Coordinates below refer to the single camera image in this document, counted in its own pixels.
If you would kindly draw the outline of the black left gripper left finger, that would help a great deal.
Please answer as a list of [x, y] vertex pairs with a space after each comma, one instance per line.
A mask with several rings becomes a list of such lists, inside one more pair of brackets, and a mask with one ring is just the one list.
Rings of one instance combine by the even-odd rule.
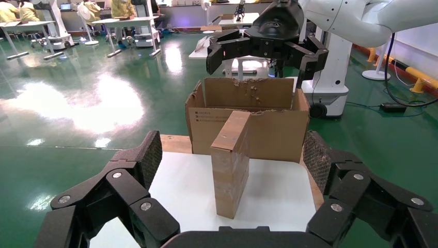
[[175, 218], [149, 192], [162, 161], [158, 131], [117, 152], [93, 177], [55, 196], [35, 247], [90, 247], [112, 219], [119, 219], [140, 247], [161, 247], [180, 232]]

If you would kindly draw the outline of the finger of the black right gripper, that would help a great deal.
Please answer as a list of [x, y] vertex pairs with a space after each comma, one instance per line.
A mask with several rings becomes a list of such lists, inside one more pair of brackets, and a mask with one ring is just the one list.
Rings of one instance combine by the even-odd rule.
[[212, 75], [223, 61], [251, 55], [253, 36], [239, 29], [224, 30], [210, 38], [207, 47], [206, 71]]
[[307, 36], [298, 44], [286, 42], [286, 47], [286, 65], [299, 70], [296, 88], [301, 89], [304, 81], [312, 80], [316, 72], [324, 69], [329, 51], [315, 36]]

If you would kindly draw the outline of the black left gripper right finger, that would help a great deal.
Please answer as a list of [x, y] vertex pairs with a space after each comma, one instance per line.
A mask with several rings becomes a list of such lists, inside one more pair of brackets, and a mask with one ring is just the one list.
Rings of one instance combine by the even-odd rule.
[[390, 247], [437, 247], [437, 214], [425, 198], [373, 173], [351, 152], [331, 148], [308, 131], [303, 161], [325, 197], [306, 232], [338, 247], [355, 220]]

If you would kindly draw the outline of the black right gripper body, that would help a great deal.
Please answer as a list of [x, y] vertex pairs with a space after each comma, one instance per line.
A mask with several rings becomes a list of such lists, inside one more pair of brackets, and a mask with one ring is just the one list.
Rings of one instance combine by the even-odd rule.
[[298, 2], [272, 2], [244, 31], [249, 38], [249, 55], [264, 58], [288, 58], [291, 47], [298, 44], [304, 12]]

